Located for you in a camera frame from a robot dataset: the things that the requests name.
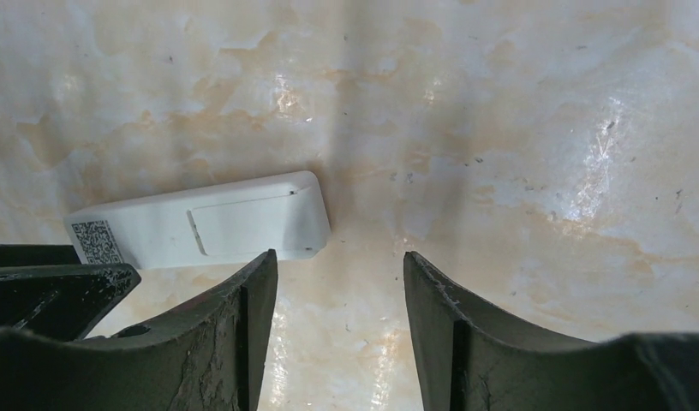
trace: qr code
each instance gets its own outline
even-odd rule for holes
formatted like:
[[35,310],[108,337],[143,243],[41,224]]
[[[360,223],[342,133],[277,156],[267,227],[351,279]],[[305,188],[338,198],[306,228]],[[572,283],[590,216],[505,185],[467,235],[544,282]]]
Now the qr code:
[[105,220],[72,224],[88,264],[122,263],[120,249]]

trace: glossy surface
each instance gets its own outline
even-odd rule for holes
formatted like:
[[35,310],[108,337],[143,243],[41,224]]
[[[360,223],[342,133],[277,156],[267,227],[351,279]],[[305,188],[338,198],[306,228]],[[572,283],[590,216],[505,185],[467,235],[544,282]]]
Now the glossy surface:
[[333,234],[279,266],[260,409],[420,409],[410,249],[576,337],[699,331],[699,1],[0,1],[0,241],[294,170]]

